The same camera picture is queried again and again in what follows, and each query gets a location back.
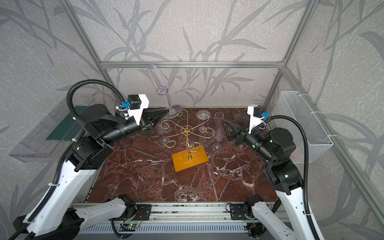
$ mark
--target gold wire rack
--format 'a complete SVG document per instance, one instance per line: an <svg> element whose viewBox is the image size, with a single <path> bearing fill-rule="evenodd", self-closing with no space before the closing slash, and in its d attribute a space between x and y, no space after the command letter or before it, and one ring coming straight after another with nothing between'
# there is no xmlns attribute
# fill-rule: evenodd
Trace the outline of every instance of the gold wire rack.
<svg viewBox="0 0 384 240"><path fill-rule="evenodd" d="M210 136L210 137L205 137L205 136L201 136L201 135L198 135L198 134L194 133L194 132L193 132L194 129L197 128L197 127L200 127L200 126L203 125L204 123L208 122L209 118L208 118L205 122L203 122L203 123L201 123L201 124L199 124L199 125L197 125L197 126L195 126L195 127L192 127L192 126L190 126L190 125L188 124L188 111L187 111L187 110L182 109L182 111L181 111L180 115L178 115L178 117L181 117L181 116L183 115L183 111L185 111L185 112L187 113L187 124L186 124L186 125L184 125L184 126L180 126L180 125L178 125L177 123L175 123L174 121L172 121L172 120L170 120L170 119L166 119L166 120L164 120L164 121L161 122L160 126L161 126L162 129L169 129L169 128L170 128L170 125L168 124L168 122L171 122L171 123L175 124L177 127L180 128L180 133L175 134L175 135L172 135L172 136L168 136L168 137L166 137L166 138L164 139L164 146L166 146L167 148L172 148L172 147L174 147L174 146L176 145L176 141L175 141L175 140L170 140L170 141L168 142L167 140L170 139L171 137L175 137L175 136L179 136L179 135L183 134L184 136L186 136L186 139L187 139L185 145L186 145L188 151L189 151L189 152L197 152L197 151L200 150L200 143L199 143L199 142L193 142L193 144L192 144L192 146L191 146L191 145L189 144L189 141L188 141L188 136L191 135L191 134L193 134L193 135L196 135L196 136L199 136L199 137L203 137L203 138L207 138L207 139L209 139L209 138L213 138L213 137L215 136L215 131L214 131L212 128L210 128L210 127L207 127L207 128L206 128L206 129L207 129L207 132L208 132L208 129L212 131L212 136ZM195 144L197 144L199 148L198 148L196 151L192 151L191 149L195 147Z"/></svg>

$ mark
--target yellow wooden block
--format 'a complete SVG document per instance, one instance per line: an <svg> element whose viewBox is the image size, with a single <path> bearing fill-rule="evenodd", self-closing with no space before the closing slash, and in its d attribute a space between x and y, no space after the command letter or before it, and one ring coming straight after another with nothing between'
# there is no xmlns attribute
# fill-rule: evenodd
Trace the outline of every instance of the yellow wooden block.
<svg viewBox="0 0 384 240"><path fill-rule="evenodd" d="M196 151L197 149L199 149L199 147L191 148L192 151ZM180 172L209 161L203 146L200 146L200 149L197 152L191 152L190 154L188 150L174 153L172 154L172 160L176 172Z"/></svg>

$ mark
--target marble surface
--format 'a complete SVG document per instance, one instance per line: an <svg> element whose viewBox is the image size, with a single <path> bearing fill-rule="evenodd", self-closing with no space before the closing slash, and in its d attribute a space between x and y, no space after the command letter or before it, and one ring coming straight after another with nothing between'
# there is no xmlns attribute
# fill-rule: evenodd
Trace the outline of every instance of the marble surface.
<svg viewBox="0 0 384 240"><path fill-rule="evenodd" d="M189 108L189 125L196 126L200 120ZM224 119L235 122L235 115L247 115L245 108L207 109L211 118L206 124L215 128L214 114L223 112ZM185 114L173 119L186 125ZM176 134L179 129L170 124ZM105 202L120 194L127 194L136 202L172 201L243 201L252 194L260 194L265 201L277 199L271 184L265 178L265 163L245 144L236 146L224 137L223 149L214 152L215 139L193 136L205 148L209 162L176 173L172 154L185 150L185 136L173 139L176 145L166 148L160 144L161 134L154 129L151 137L138 134L134 139L117 143L114 152L105 161L90 193L89 202Z"/></svg>

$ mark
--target table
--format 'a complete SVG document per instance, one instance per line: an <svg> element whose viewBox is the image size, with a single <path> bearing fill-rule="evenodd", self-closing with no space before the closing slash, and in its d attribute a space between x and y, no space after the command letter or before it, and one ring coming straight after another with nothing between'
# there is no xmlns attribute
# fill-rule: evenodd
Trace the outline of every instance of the table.
<svg viewBox="0 0 384 240"><path fill-rule="evenodd" d="M246 108L187 108L189 125L196 126L196 113L208 110L211 117L216 112L224 113L224 119L235 122L235 115L247 115ZM185 114L173 119L181 126L186 125ZM214 118L207 127L215 129ZM115 144L113 153L106 159L97 177L89 202L106 202L121 194L127 194L136 202L173 201L244 201L252 194L259 194L264 201L275 201L276 193L267 181L263 167L265 163L247 145L236 146L226 137L221 141L223 149L214 152L215 139L193 136L205 148L209 162L176 173L173 167L173 153L185 150L185 136L177 136L176 146L166 148L159 140L162 136L155 129L150 138L137 134L133 139L123 139Z"/></svg>

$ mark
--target gray wall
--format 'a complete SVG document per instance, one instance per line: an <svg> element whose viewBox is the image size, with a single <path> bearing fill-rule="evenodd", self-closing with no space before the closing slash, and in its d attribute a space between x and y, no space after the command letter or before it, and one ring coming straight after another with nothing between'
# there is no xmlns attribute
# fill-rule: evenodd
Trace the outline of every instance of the gray wall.
<svg viewBox="0 0 384 240"><path fill-rule="evenodd" d="M281 61L306 0L71 0L102 61ZM164 106L143 69L108 69L123 93ZM172 104L263 103L277 69L162 69Z"/></svg>
<svg viewBox="0 0 384 240"><path fill-rule="evenodd" d="M383 21L382 0L319 4L288 62L382 195ZM278 91L290 90L282 78ZM384 239L382 226L332 148L310 164L308 184L309 201L326 239Z"/></svg>
<svg viewBox="0 0 384 240"><path fill-rule="evenodd" d="M55 16L58 5L0 3L0 239L13 234L15 217L37 204L56 166L22 163L9 152L64 98L68 85L101 79L66 16Z"/></svg>

